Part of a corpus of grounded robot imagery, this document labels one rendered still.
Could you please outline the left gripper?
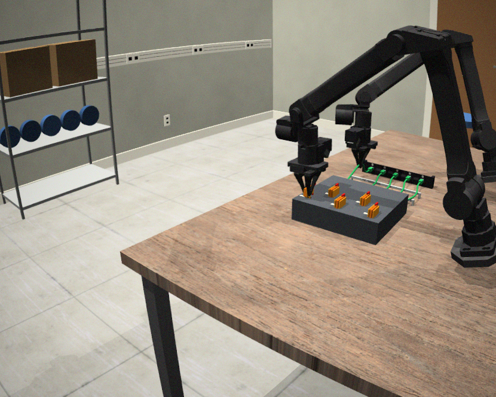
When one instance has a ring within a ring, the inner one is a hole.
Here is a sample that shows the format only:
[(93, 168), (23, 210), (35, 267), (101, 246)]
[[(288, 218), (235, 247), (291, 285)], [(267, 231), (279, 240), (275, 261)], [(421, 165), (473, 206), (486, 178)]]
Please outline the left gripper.
[[(287, 162), (287, 166), (290, 166), (290, 172), (294, 172), (302, 192), (304, 193), (304, 188), (307, 188), (308, 196), (312, 195), (321, 172), (326, 171), (328, 167), (328, 162), (325, 161), (317, 164), (317, 147), (318, 144), (303, 148), (303, 145), (298, 144), (298, 157)], [(303, 176), (305, 177), (305, 186)]]

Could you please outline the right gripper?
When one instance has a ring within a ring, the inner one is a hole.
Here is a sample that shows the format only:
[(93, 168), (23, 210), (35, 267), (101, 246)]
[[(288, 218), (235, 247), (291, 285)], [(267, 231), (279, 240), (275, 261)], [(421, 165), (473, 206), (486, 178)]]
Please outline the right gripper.
[[(367, 157), (369, 151), (372, 149), (376, 149), (376, 146), (378, 145), (377, 141), (371, 141), (368, 144), (365, 143), (359, 143), (357, 148), (352, 148), (351, 151), (354, 155), (354, 158), (356, 159), (357, 166), (359, 165), (358, 168), (362, 168), (363, 163), (365, 161), (365, 158)], [(357, 156), (358, 152), (358, 156)], [(363, 157), (364, 155), (364, 157)]]

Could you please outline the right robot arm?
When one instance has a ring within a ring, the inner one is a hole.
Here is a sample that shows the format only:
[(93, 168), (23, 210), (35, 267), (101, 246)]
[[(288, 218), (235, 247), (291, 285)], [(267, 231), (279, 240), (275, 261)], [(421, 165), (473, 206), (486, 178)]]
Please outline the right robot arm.
[[(469, 101), (473, 133), (471, 134), (472, 147), (485, 151), (483, 153), (483, 172), (481, 177), (496, 176), (496, 131), (492, 128), (486, 111), (482, 87), (473, 54), (473, 37), (454, 30), (443, 30), (451, 34), (451, 48), (455, 48), (463, 75), (466, 93)], [(453, 45), (454, 44), (454, 45)], [(392, 68), (366, 84), (357, 92), (355, 100), (358, 105), (337, 105), (335, 124), (355, 125), (345, 131), (345, 141), (349, 148), (357, 148), (359, 143), (371, 142), (372, 113), (369, 111), (371, 101), (382, 95), (392, 86), (418, 69), (424, 63), (420, 53), (413, 53), (405, 57)], [(359, 104), (360, 103), (360, 104)], [(477, 126), (481, 126), (477, 127)], [(476, 147), (477, 146), (477, 147)]]

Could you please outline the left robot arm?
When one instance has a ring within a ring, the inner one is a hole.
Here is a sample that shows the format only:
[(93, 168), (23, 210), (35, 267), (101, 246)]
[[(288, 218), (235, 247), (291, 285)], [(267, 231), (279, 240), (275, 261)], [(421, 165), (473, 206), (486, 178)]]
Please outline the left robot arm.
[(303, 148), (318, 144), (317, 164), (323, 162), (332, 151), (332, 139), (318, 139), (318, 126), (312, 123), (320, 119), (319, 113), (406, 54), (420, 53), (446, 155), (448, 192), (443, 198), (444, 210), (450, 217), (464, 221), (461, 257), (492, 256), (496, 248), (496, 225), (483, 198), (485, 184), (476, 174), (471, 156), (450, 44), (450, 33), (421, 26), (391, 31), (386, 39), (291, 104), (290, 116), (276, 121), (275, 135), (278, 139), (298, 142)]

